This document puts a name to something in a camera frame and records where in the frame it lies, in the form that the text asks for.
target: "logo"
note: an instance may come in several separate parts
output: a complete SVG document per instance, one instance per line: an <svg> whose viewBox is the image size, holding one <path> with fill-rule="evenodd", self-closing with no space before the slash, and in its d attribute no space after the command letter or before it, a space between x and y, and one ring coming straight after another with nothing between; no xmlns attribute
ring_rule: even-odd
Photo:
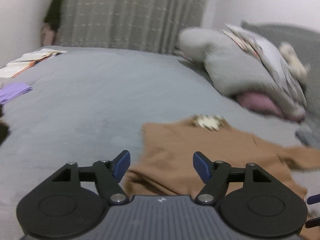
<svg viewBox="0 0 320 240"><path fill-rule="evenodd" d="M165 202L167 199L166 198L164 198L164 197L162 197L162 198L158 198L158 201L159 202L161 202L161 203L163 203L163 202Z"/></svg>

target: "white wall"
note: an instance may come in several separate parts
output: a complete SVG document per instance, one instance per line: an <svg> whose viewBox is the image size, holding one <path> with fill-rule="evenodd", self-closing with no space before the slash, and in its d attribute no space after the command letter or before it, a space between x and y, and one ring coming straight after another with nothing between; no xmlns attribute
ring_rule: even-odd
<svg viewBox="0 0 320 240"><path fill-rule="evenodd" d="M229 0L207 0L201 27L206 29L223 28Z"/></svg>
<svg viewBox="0 0 320 240"><path fill-rule="evenodd" d="M223 4L228 9L225 10L225 15L219 15L218 21L235 25L240 25L242 20L250 23L283 22L320 31L320 0L228 1L229 5Z"/></svg>
<svg viewBox="0 0 320 240"><path fill-rule="evenodd" d="M51 0L0 0L0 68L40 47L40 29Z"/></svg>

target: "blue gripper pad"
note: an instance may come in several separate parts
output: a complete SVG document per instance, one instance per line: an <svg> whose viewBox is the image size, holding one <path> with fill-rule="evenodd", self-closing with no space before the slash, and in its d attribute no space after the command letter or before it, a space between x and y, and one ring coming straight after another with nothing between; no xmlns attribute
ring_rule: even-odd
<svg viewBox="0 0 320 240"><path fill-rule="evenodd" d="M130 166L130 152L126 151L122 158L115 164L114 172L112 173L112 176L116 179L116 181L119 183L121 179L123 178L124 174L128 170Z"/></svg>
<svg viewBox="0 0 320 240"><path fill-rule="evenodd" d="M307 204L312 205L320 202L320 194L308 197Z"/></svg>
<svg viewBox="0 0 320 240"><path fill-rule="evenodd" d="M193 167L203 183L207 183L211 178L209 166L196 152L193 154Z"/></svg>

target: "brown sweater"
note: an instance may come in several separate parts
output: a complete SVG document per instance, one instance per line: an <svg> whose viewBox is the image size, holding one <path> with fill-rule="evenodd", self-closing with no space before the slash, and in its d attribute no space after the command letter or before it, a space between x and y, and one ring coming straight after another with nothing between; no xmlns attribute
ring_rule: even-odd
<svg viewBox="0 0 320 240"><path fill-rule="evenodd" d="M128 195L191 195L204 184L193 168L193 153L202 152L211 161L222 160L232 167L245 167L254 162L276 177L301 198L307 189L291 177L290 168L320 167L320 152L310 148L283 148L232 127L209 131L193 125L193 119L172 124L143 125L144 154L129 169L124 179ZM228 193L240 188L230 183ZM303 228L301 236L320 239L320 229Z"/></svg>

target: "open book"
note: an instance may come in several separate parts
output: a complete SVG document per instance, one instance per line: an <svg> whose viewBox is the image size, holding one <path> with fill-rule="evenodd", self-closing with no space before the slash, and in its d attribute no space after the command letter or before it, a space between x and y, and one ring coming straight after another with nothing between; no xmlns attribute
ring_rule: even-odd
<svg viewBox="0 0 320 240"><path fill-rule="evenodd" d="M4 68L0 69L0 78L14 78L36 63L66 52L66 50L41 49L23 54L22 57L10 61Z"/></svg>

